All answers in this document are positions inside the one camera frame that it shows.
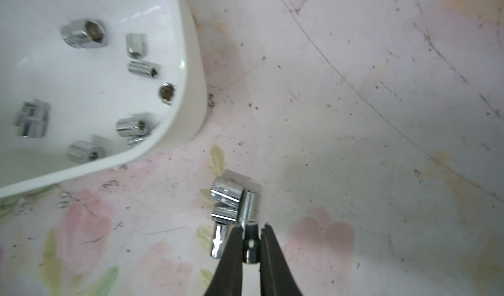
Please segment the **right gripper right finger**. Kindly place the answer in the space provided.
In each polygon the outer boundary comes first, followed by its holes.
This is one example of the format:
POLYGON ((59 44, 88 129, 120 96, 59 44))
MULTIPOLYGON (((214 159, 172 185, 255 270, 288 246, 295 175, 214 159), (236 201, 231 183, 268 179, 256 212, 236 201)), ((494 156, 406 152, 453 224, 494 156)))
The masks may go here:
POLYGON ((262 296, 302 296, 288 267, 274 230, 269 224, 266 224, 261 230, 260 263, 262 296))

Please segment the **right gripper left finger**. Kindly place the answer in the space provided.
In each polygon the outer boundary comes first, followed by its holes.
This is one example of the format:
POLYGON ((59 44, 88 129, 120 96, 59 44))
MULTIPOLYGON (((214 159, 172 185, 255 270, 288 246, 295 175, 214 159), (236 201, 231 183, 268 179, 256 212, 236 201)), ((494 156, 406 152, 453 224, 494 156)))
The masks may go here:
POLYGON ((234 227, 230 232, 214 276, 204 293, 205 296, 241 296, 243 278, 242 246, 243 230, 241 226, 234 227))

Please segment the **long slim chrome socket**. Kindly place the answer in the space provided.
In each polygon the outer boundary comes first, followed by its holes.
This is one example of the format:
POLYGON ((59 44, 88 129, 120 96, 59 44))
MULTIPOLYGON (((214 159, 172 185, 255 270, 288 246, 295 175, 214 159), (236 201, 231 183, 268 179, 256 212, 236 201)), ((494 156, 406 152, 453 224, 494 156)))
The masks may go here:
POLYGON ((256 219, 257 193, 245 189, 238 212, 238 223, 243 230, 242 260, 246 264, 260 261, 259 224, 256 219))

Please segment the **big chrome socket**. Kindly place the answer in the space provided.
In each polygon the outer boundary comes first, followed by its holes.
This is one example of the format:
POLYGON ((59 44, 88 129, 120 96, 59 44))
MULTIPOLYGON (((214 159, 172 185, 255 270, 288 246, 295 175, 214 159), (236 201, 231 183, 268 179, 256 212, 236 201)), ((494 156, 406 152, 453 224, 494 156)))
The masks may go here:
POLYGON ((213 201, 238 209, 245 188, 231 180, 217 177, 210 189, 210 197, 213 201))

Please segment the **medium chrome socket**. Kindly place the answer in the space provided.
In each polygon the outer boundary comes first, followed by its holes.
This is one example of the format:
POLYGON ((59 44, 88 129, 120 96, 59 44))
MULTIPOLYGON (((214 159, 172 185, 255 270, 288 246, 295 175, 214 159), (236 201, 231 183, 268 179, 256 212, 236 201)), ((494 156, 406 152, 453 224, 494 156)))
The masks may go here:
POLYGON ((172 83, 163 83, 158 89, 157 95, 162 103, 170 106, 174 102, 176 92, 177 87, 172 83))

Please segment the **chrome socket hex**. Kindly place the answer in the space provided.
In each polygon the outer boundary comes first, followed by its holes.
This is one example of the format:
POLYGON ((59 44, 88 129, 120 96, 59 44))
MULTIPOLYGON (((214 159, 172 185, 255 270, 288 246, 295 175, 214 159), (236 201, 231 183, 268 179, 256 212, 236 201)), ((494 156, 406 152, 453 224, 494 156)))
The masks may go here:
POLYGON ((127 71, 130 74, 148 79, 157 79, 161 66, 152 62, 130 61, 127 64, 127 71))

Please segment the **white plastic storage box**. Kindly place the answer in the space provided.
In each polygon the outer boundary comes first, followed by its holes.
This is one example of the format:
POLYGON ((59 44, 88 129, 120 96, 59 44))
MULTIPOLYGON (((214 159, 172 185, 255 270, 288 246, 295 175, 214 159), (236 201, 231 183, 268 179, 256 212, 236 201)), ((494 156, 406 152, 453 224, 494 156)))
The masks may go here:
POLYGON ((176 148, 199 131, 207 90, 196 28, 185 0, 1 0, 1 196, 9 197, 128 163, 159 142, 176 148), (62 25, 103 22, 108 44, 75 49, 62 25), (146 55, 127 55, 125 35, 144 33, 146 55), (130 61, 159 64, 157 79, 130 74, 130 61), (172 83, 172 105, 158 89, 172 83), (14 119, 25 101, 50 104, 43 138, 17 136, 14 119), (146 118, 151 132, 128 148, 116 122, 146 118), (76 141, 102 146, 106 157, 77 164, 76 141))

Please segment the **short chrome socket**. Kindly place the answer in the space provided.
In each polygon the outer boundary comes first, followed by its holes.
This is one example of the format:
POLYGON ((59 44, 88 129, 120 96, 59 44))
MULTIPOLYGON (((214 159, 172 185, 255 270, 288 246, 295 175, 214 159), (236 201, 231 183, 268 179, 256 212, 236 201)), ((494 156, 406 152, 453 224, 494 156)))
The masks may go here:
POLYGON ((125 35, 127 55, 132 59, 142 59, 146 55, 146 35, 128 33, 125 35))

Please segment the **chrome socket large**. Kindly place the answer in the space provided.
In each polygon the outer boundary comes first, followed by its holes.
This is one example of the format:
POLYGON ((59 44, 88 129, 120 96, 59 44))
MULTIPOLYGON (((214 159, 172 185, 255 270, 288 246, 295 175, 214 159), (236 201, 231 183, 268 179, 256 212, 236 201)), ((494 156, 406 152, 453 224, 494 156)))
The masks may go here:
POLYGON ((62 25, 63 41, 75 49, 98 49, 108 44, 106 28, 100 20, 82 18, 62 25))

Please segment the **small chrome socket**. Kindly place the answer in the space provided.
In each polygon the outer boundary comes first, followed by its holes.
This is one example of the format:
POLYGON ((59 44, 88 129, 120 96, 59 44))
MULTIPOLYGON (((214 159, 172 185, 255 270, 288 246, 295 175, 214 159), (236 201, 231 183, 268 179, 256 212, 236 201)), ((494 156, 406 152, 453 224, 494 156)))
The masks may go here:
POLYGON ((132 148, 144 141, 144 137, 129 137, 126 146, 132 148))

